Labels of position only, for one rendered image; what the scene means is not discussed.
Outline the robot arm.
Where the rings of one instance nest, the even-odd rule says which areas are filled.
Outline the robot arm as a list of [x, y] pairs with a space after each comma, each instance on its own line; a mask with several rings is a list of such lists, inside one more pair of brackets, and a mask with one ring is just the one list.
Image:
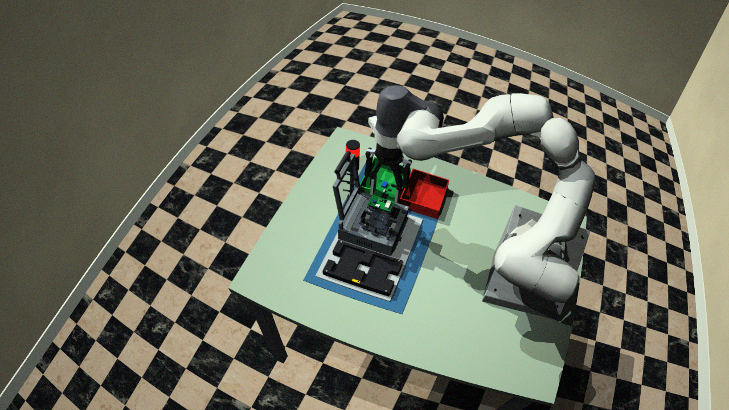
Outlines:
[[401, 150], [418, 161], [504, 137], [541, 138], [545, 156], [558, 167], [554, 193], [538, 222], [517, 227], [498, 248], [495, 271], [545, 300], [570, 300], [579, 276], [563, 260], [565, 242], [580, 230], [595, 184], [595, 172], [580, 159], [575, 128], [554, 118], [546, 98], [523, 93], [491, 97], [467, 124], [442, 128], [443, 120], [439, 106], [393, 85], [380, 92], [376, 116], [368, 118], [368, 124], [381, 147]]

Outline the green circuit board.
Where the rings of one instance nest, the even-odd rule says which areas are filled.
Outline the green circuit board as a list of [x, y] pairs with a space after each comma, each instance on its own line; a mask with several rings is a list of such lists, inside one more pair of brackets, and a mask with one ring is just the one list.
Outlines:
[[368, 205], [391, 212], [397, 185], [380, 180]]

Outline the green open-top bin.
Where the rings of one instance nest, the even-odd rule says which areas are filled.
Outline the green open-top bin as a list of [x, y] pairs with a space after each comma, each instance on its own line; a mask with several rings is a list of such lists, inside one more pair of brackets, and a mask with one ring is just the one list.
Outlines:
[[[379, 162], [379, 160], [376, 157], [374, 157], [373, 160], [372, 160], [371, 171], [374, 171], [374, 169], [375, 169], [376, 165], [378, 164], [378, 162]], [[401, 174], [403, 176], [403, 171], [404, 171], [403, 165], [399, 165], [399, 170], [401, 171]], [[391, 167], [385, 166], [385, 165], [382, 165], [380, 167], [380, 169], [379, 169], [379, 171], [377, 173], [376, 187], [377, 187], [377, 185], [378, 185], [378, 183], [379, 183], [380, 180], [384, 180], [386, 182], [393, 183], [393, 184], [396, 185], [396, 181], [394, 179], [394, 174], [393, 174], [393, 171], [391, 170]], [[367, 177], [367, 176], [364, 175], [363, 176], [363, 179], [362, 179], [362, 181], [360, 183], [360, 185], [362, 185], [362, 192], [364, 194], [370, 194], [370, 192], [371, 192], [370, 177]], [[403, 190], [404, 190], [404, 188], [403, 188]], [[403, 190], [401, 191], [401, 194], [399, 195], [399, 198], [403, 194]]]

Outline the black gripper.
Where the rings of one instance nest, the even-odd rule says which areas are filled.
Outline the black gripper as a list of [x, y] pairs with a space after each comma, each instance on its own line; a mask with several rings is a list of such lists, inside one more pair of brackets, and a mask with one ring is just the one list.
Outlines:
[[[406, 160], [403, 157], [403, 152], [398, 149], [386, 149], [384, 147], [380, 147], [380, 144], [376, 142], [376, 150], [372, 150], [371, 147], [368, 147], [368, 150], [365, 153], [366, 155], [366, 167], [365, 167], [365, 176], [370, 177], [370, 185], [371, 185], [371, 192], [370, 195], [374, 194], [374, 191], [376, 189], [376, 177], [377, 173], [381, 167], [381, 165], [389, 166], [391, 167], [391, 170], [394, 174], [394, 179], [396, 181], [396, 194], [394, 198], [394, 202], [397, 203], [399, 200], [399, 194], [401, 194], [401, 191], [404, 188], [408, 187], [409, 184], [409, 171], [411, 171], [411, 163], [412, 160]], [[376, 165], [373, 173], [371, 171], [372, 166], [372, 159], [376, 156], [376, 158], [379, 160], [378, 164]], [[384, 163], [383, 163], [384, 162]], [[403, 176], [401, 174], [401, 171], [399, 170], [399, 164], [403, 162], [404, 172]]]

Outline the red open-top bin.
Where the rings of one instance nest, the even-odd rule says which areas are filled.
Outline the red open-top bin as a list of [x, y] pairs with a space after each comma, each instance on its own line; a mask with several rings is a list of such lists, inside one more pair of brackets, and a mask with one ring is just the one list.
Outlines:
[[412, 169], [409, 184], [404, 188], [399, 203], [417, 212], [437, 220], [449, 180], [420, 170]]

